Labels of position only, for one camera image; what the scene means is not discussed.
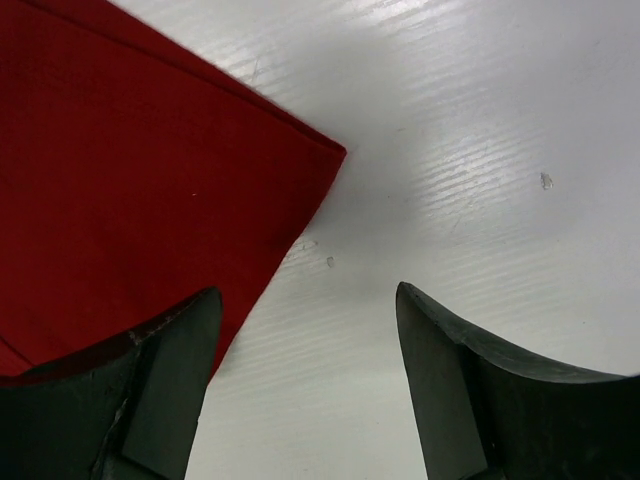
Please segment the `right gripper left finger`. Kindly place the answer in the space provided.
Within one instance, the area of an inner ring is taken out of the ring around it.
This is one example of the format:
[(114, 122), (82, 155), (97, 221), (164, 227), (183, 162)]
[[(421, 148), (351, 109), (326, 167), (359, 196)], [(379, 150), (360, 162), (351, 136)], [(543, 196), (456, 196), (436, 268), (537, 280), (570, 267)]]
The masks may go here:
[(1, 379), (4, 479), (182, 479), (212, 372), (221, 295)]

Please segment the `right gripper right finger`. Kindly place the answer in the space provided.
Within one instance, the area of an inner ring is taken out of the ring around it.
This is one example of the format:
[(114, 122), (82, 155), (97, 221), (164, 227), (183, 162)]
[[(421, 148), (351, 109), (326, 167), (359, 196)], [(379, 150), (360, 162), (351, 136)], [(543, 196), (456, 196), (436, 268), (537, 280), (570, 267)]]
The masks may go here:
[(431, 479), (635, 479), (639, 380), (566, 364), (396, 291), (404, 368)]

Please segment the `red t-shirt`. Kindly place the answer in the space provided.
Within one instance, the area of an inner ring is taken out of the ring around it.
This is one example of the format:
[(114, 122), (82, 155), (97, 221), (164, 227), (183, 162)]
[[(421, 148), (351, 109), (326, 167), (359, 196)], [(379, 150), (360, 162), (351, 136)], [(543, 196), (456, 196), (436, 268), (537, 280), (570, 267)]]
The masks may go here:
[(1, 372), (210, 286), (223, 358), (345, 149), (107, 1), (1, 5)]

